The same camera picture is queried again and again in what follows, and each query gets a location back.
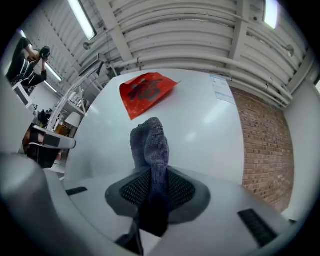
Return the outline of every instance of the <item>black jacket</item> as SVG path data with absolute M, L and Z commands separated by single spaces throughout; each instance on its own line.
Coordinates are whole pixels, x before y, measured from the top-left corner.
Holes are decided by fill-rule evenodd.
M 22 71 L 23 67 L 27 67 L 24 69 L 26 72 L 23 74 L 25 77 L 29 78 L 29 87 L 35 86 L 37 84 L 42 83 L 47 80 L 47 71 L 43 70 L 41 74 L 36 74 L 34 71 L 34 67 L 37 64 L 36 62 L 29 62 L 25 59 L 24 49 L 30 44 L 29 40 L 22 37 L 16 46 L 12 58 L 12 63 L 9 67 L 8 73 L 6 77 L 9 81 L 12 81 L 16 76 L 20 75 L 20 73 L 24 73 Z

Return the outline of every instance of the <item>tabletop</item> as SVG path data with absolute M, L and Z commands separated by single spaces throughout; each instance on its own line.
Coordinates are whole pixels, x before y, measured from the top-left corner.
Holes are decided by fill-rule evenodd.
M 179 84 L 164 100 L 130 120 L 119 87 L 148 72 L 158 72 Z M 105 86 L 83 118 L 75 135 L 76 147 L 68 156 L 64 180 L 132 170 L 135 165 L 131 130 L 157 117 L 168 140 L 169 165 L 241 184 L 244 140 L 232 98 L 232 94 L 221 92 L 208 73 L 152 69 L 117 76 Z

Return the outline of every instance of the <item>white paper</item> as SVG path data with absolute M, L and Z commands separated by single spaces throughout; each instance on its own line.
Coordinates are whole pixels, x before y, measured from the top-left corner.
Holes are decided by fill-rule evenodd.
M 214 75 L 210 75 L 210 78 L 213 84 L 213 89 L 214 89 L 216 98 L 218 100 L 229 102 L 235 105 L 236 104 L 235 98 L 231 92 L 231 89 L 228 85 L 227 80 Z

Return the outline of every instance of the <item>red paper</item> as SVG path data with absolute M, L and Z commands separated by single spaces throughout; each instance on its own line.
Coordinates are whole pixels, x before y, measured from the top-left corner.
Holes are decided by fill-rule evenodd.
M 131 120 L 150 109 L 178 83 L 159 73 L 146 73 L 120 85 L 120 95 Z

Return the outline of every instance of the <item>brick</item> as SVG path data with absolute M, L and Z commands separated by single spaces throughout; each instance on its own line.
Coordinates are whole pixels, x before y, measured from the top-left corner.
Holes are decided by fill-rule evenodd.
M 289 205 L 294 181 L 293 145 L 281 110 L 231 88 L 244 140 L 243 186 L 277 211 Z

